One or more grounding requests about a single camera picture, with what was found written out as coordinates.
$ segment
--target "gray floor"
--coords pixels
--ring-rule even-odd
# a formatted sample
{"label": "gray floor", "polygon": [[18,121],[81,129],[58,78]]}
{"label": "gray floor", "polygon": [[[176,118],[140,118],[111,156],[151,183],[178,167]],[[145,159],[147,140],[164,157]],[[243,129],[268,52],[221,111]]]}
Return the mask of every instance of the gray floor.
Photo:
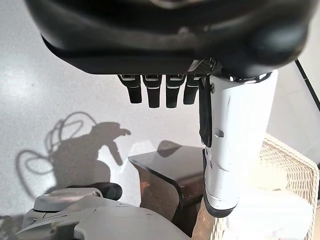
{"label": "gray floor", "polygon": [[[128,156],[169,141],[201,146],[197,103],[166,109],[161,95],[161,108],[149,109],[144,91],[144,103],[131,105],[116,76],[89,75],[52,55],[23,1],[1,1],[0,33],[0,239],[55,187],[110,180],[123,187],[121,201],[138,206]],[[320,161],[320,113],[294,64],[280,70],[268,132]]]}

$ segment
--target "white wicker basket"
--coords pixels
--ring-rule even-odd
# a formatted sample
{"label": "white wicker basket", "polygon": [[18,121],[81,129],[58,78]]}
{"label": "white wicker basket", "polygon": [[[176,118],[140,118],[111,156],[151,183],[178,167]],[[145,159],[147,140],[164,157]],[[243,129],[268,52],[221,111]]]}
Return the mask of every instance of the white wicker basket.
{"label": "white wicker basket", "polygon": [[[272,174],[272,177],[279,172],[285,173],[285,189],[306,199],[312,205],[312,224],[305,240],[313,240],[319,185],[319,170],[316,164],[268,134],[265,136],[260,151],[259,164],[260,167],[267,170],[265,173],[275,173]],[[273,184],[271,188],[275,189],[275,182],[270,184]],[[279,183],[279,185],[279,189],[283,189],[283,184]],[[221,240],[225,226],[226,219],[210,216],[202,201],[193,229],[192,240]]]}

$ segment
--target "white fabric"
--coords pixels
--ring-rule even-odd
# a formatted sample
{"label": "white fabric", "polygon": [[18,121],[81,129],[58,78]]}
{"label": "white fabric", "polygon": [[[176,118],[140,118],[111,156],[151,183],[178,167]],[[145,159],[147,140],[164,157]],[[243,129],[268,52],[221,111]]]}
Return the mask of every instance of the white fabric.
{"label": "white fabric", "polygon": [[312,222],[312,212],[306,200],[291,192],[247,188],[226,218],[223,240],[302,240]]}

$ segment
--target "screw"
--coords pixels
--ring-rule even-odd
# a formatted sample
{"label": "screw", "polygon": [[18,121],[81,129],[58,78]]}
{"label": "screw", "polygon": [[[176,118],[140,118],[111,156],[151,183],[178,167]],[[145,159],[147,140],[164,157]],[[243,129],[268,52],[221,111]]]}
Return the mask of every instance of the screw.
{"label": "screw", "polygon": [[214,94],[215,91],[216,91],[215,84],[212,83],[212,85],[211,85],[211,93]]}

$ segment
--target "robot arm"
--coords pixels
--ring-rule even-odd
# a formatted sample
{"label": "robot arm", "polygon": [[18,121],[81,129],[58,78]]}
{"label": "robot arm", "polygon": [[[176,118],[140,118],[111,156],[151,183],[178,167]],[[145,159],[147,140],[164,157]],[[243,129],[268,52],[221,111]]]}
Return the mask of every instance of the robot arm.
{"label": "robot arm", "polygon": [[117,74],[132,103],[142,101],[142,81],[159,107],[162,75],[168,108],[185,79],[186,104],[199,87],[204,200],[214,217],[227,216],[238,171],[262,145],[274,69],[302,51],[317,0],[25,1],[52,53],[90,74]]}
{"label": "robot arm", "polygon": [[206,79],[200,93],[207,95],[205,114],[207,126],[203,151],[205,192],[204,203],[216,217],[228,216],[238,203],[240,176],[259,157],[271,113],[278,72],[256,79],[237,80],[233,77]]}

